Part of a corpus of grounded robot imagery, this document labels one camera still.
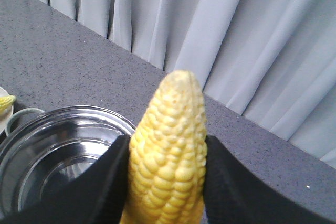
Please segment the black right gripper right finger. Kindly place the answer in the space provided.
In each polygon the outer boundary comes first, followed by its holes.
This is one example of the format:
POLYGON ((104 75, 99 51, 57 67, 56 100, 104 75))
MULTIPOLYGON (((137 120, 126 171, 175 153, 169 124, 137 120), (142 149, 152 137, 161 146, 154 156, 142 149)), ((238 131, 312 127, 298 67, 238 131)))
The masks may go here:
POLYGON ((207 136, 205 142, 208 223, 333 223, 264 183, 217 137, 207 136))

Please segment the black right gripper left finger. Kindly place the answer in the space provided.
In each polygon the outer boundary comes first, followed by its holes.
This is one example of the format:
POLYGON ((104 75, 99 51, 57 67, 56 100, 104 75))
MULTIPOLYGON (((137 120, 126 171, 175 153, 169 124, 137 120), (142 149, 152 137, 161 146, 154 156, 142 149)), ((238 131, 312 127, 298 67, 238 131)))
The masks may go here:
POLYGON ((119 223, 127 197, 129 136, 119 136, 62 190, 1 223, 119 223))

